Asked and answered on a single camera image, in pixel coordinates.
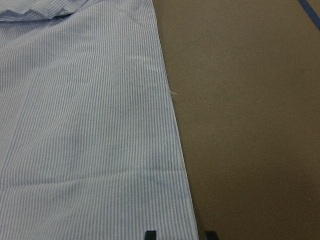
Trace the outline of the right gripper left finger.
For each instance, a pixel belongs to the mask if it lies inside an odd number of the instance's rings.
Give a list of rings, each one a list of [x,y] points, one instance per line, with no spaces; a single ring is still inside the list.
[[[147,230],[144,234],[144,240],[157,240],[157,231]]]

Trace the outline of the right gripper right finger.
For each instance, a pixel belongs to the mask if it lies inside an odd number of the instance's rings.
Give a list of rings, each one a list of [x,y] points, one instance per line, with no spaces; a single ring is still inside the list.
[[[205,231],[205,240],[218,240],[218,235],[215,231]]]

